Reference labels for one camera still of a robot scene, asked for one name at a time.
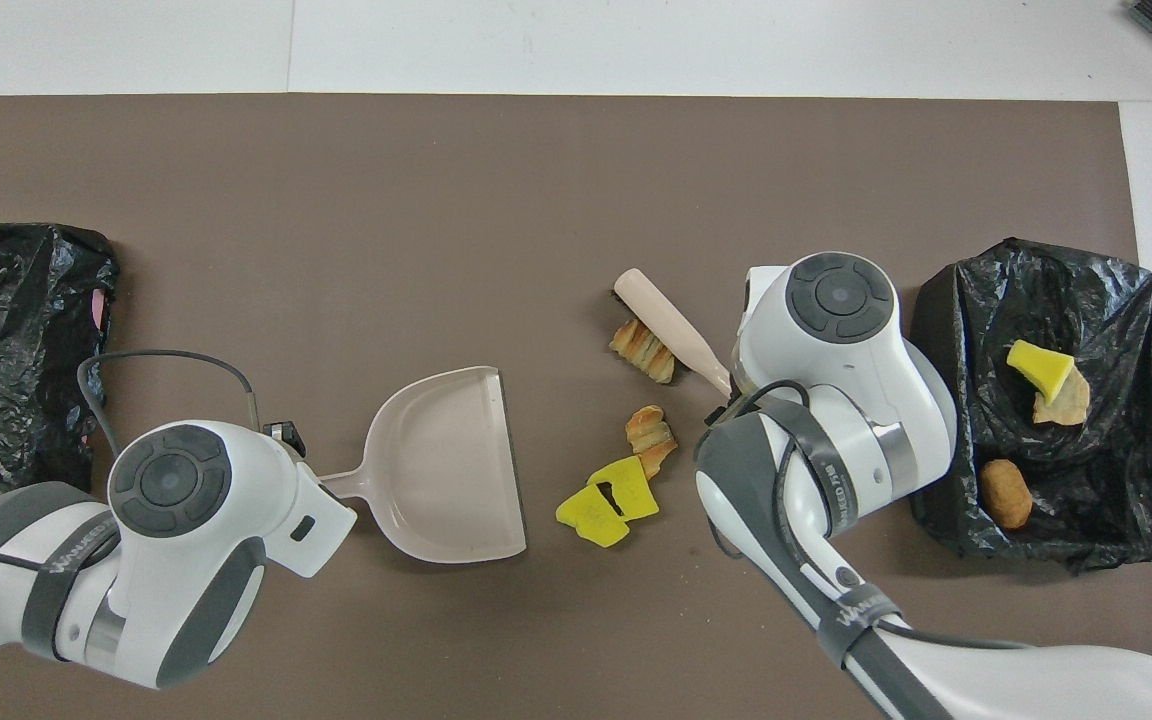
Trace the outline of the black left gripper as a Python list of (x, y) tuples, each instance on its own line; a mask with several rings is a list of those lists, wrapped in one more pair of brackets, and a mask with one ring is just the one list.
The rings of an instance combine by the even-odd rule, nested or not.
[(271, 420), (262, 425), (262, 433), (291, 448), (301, 458), (306, 458), (306, 445), (293, 420)]

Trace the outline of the striped toy croissant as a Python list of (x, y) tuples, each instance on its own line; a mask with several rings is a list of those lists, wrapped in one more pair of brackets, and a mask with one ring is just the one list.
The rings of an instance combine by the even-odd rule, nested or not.
[(664, 386), (673, 382), (676, 356), (639, 319), (626, 320), (626, 324), (613, 333), (608, 347), (652, 381)]
[(630, 442), (634, 455), (639, 458), (647, 480), (660, 471), (679, 442), (666, 420), (662, 406), (641, 407), (631, 418), (626, 420), (626, 438)]

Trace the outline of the beige hand brush black bristles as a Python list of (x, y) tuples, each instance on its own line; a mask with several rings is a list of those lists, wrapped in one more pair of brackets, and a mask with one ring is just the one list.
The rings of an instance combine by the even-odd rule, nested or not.
[(685, 367), (703, 377), (723, 397), (730, 396), (728, 369), (685, 314), (641, 270), (621, 273), (612, 291)]

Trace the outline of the yellow sponge piece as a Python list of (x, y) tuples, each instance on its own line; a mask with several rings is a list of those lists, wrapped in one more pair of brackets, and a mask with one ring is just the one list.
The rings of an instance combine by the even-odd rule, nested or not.
[(609, 548), (630, 535), (626, 520), (604, 491), (612, 491), (609, 482), (586, 484), (568, 497), (556, 509), (558, 523), (571, 526), (577, 536), (596, 546)]
[(594, 487), (621, 520), (644, 520), (660, 511), (643, 462), (637, 456), (623, 457), (596, 470), (586, 484)]

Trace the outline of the beige plastic dustpan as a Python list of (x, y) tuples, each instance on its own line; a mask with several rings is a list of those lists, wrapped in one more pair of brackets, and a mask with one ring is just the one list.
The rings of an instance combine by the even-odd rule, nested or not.
[(495, 366), (467, 366), (394, 392), (367, 429), (361, 465), (321, 477), (361, 498), (394, 547), (439, 564), (526, 550), (511, 432)]

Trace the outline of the brown croquette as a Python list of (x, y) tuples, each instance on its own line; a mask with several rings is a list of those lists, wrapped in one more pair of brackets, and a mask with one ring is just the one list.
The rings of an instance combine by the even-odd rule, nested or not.
[(980, 502), (996, 526), (1020, 530), (1033, 510), (1030, 493), (1020, 467), (1006, 458), (986, 462), (978, 475)]

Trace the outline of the yellow sponge wedge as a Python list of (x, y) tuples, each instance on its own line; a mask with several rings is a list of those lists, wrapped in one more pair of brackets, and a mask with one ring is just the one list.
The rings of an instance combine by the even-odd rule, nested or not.
[(1018, 370), (1043, 397), (1044, 406), (1051, 406), (1064, 388), (1073, 370), (1075, 357), (1043, 348), (1024, 340), (1011, 343), (1006, 355), (1006, 364)]

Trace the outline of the pale bread piece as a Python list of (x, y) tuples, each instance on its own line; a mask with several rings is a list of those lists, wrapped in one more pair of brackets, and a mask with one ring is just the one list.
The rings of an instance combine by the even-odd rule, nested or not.
[(1044, 397), (1041, 392), (1036, 392), (1030, 420), (1034, 425), (1079, 427), (1087, 420), (1089, 409), (1091, 409), (1091, 382), (1083, 377), (1078, 366), (1074, 366), (1051, 401)]

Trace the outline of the black bagged bin pink patch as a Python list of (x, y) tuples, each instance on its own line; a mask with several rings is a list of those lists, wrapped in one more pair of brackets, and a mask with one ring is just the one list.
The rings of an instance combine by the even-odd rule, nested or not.
[(99, 232), (0, 223), (0, 495), (45, 480), (91, 487), (94, 420), (77, 370), (105, 350), (119, 274)]

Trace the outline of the open black bag trash bin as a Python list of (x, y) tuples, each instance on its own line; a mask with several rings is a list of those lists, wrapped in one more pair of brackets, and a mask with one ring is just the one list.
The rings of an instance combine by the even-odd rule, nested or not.
[[(1079, 574), (1152, 561), (1152, 273), (1066, 247), (1010, 238), (925, 282), (910, 338), (954, 397), (945, 478), (911, 497), (925, 532), (960, 555), (1059, 561)], [(1034, 425), (1036, 388), (1006, 364), (1024, 340), (1070, 354), (1091, 382), (1079, 427)], [(1005, 530), (978, 475), (1006, 458), (1033, 497)]]

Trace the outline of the brown table mat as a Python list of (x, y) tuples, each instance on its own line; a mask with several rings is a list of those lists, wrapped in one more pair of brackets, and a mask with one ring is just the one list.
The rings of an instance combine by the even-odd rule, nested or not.
[[(772, 585), (710, 538), (691, 452), (721, 401), (608, 350), (644, 270), (718, 355), (746, 270), (838, 249), (910, 305), (1020, 237), (1134, 258), (1117, 106), (714, 97), (0, 97), (0, 222), (100, 232), (114, 348), (223, 357), (320, 473), (391, 393), (502, 374), (526, 552), (429, 564), (365, 506), (311, 579), (154, 692), (0, 650), (0, 720), (879, 720)], [(660, 511), (609, 548), (558, 523), (662, 406)]]

